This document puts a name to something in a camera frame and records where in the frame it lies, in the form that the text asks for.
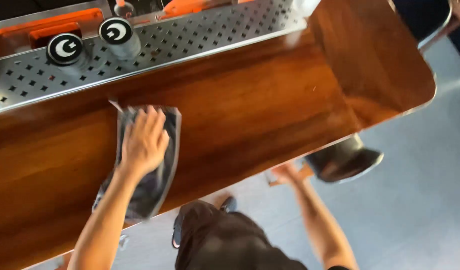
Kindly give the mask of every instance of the wooden table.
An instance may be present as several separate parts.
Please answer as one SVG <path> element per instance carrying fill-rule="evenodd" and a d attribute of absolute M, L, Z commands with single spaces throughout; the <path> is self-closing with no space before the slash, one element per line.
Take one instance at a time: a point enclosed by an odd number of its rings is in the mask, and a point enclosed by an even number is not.
<path fill-rule="evenodd" d="M 115 158 L 108 98 L 183 115 L 164 212 L 434 96 L 416 41 L 386 1 L 323 0 L 309 25 L 0 114 L 0 270 L 73 248 Z"/>

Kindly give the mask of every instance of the hand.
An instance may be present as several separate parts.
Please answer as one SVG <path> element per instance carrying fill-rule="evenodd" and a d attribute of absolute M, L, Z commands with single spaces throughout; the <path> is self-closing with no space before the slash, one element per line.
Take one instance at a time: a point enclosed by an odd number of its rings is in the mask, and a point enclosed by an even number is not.
<path fill-rule="evenodd" d="M 279 184 L 301 184 L 308 176 L 312 176 L 314 173 L 310 167 L 304 162 L 301 170 L 297 170 L 293 165 L 292 161 L 281 164 L 273 168 L 272 173 L 277 176 L 277 182 Z"/>
<path fill-rule="evenodd" d="M 137 181 L 163 161 L 169 141 L 168 133 L 163 129 L 165 118 L 161 109 L 156 112 L 149 106 L 147 113 L 140 109 L 135 123 L 126 127 L 119 167 L 135 174 Z"/>

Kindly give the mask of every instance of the crescent moon logo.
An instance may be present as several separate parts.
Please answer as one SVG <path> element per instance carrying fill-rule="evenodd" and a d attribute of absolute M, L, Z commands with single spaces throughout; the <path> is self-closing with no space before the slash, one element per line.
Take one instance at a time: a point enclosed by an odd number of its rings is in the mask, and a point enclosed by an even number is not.
<path fill-rule="evenodd" d="M 114 40 L 121 40 L 122 37 L 124 37 L 125 34 L 127 33 L 127 29 L 126 29 L 123 25 L 121 25 L 121 24 L 119 24 L 119 23 L 112 23 L 112 24 L 110 24 L 110 25 L 107 27 L 107 29 L 110 29 L 110 28 L 117 29 L 118 32 L 120 33 L 120 34 L 118 35 L 118 37 L 116 37 Z M 114 34 L 113 34 L 113 32 L 110 32 L 110 33 L 108 33 L 107 35 L 111 38 Z"/>
<path fill-rule="evenodd" d="M 72 52 L 66 52 L 64 49 L 63 49 L 63 46 L 69 42 L 68 39 L 66 40 L 62 40 L 60 41 L 56 46 L 55 46 L 55 51 L 57 52 L 57 54 L 61 57 L 69 57 L 71 55 L 73 55 L 75 53 L 75 51 L 72 51 Z M 73 48 L 75 47 L 75 43 L 71 43 L 70 45 L 70 48 Z"/>

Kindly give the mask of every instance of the gray rag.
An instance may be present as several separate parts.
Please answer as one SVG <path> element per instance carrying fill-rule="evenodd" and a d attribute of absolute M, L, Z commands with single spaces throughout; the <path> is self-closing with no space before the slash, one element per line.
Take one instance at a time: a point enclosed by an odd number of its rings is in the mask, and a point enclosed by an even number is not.
<path fill-rule="evenodd" d="M 173 176 L 175 175 L 175 170 L 177 169 L 181 114 L 176 107 L 154 107 L 156 110 L 161 108 L 167 117 L 163 128 L 167 130 L 170 141 L 168 142 L 163 162 L 154 171 L 145 175 L 137 185 L 125 215 L 125 221 L 128 223 L 142 222 L 158 213 L 167 196 Z M 128 107 L 118 113 L 118 143 L 115 166 L 108 178 L 101 184 L 92 211 L 95 211 L 98 203 L 105 194 L 115 168 L 121 161 L 121 146 L 125 136 L 125 127 L 127 124 L 134 122 L 140 108 L 144 109 L 144 107 Z"/>

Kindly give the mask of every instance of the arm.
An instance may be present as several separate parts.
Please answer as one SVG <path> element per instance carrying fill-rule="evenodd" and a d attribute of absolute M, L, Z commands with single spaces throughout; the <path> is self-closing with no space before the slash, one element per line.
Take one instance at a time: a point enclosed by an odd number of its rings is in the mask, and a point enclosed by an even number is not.
<path fill-rule="evenodd" d="M 293 165 L 287 163 L 274 168 L 272 172 L 279 177 L 279 182 L 288 183 L 295 192 L 308 238 L 323 267 L 329 269 L 332 266 L 343 266 L 350 270 L 358 270 L 345 234 L 310 182 L 305 181 L 306 177 L 312 174 L 310 168 L 304 167 L 297 171 Z"/>
<path fill-rule="evenodd" d="M 95 212 L 80 234 L 69 262 L 69 270 L 109 270 L 117 253 L 125 213 L 133 192 L 144 175 L 162 162 L 168 145 L 161 110 L 140 110 L 127 126 L 122 161 Z"/>

